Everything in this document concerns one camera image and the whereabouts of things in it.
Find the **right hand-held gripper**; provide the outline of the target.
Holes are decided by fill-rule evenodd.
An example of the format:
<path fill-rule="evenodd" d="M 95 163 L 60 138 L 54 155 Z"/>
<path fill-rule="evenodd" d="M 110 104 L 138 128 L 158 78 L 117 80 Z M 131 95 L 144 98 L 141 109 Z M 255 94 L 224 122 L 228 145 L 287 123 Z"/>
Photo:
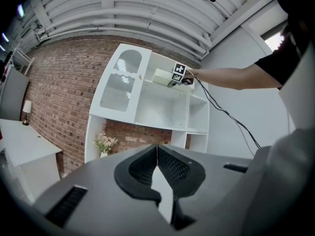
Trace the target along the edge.
<path fill-rule="evenodd" d="M 172 70 L 171 81 L 167 85 L 168 87 L 174 86 L 190 86 L 193 84 L 193 78 L 186 78 L 187 67 L 181 63 L 175 63 Z"/>

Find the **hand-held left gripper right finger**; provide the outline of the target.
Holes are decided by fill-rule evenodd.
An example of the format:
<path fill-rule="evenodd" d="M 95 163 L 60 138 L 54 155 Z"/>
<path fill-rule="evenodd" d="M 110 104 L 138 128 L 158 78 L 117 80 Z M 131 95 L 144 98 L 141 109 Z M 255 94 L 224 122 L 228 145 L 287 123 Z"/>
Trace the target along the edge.
<path fill-rule="evenodd" d="M 195 219 L 182 211 L 179 200 L 196 193 L 205 180 L 205 169 L 197 161 L 162 145 L 157 146 L 157 166 L 173 191 L 170 225 L 182 230 Z"/>

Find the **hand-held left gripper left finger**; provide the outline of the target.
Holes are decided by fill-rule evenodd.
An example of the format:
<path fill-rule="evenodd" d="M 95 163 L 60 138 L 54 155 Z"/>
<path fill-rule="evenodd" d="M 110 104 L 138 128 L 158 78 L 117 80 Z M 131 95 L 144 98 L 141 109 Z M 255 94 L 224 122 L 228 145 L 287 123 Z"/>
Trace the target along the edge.
<path fill-rule="evenodd" d="M 114 179 L 132 198 L 153 201 L 159 205 L 161 195 L 152 189 L 152 176 L 157 165 L 157 145 L 140 148 L 136 154 L 124 159 L 115 167 Z"/>

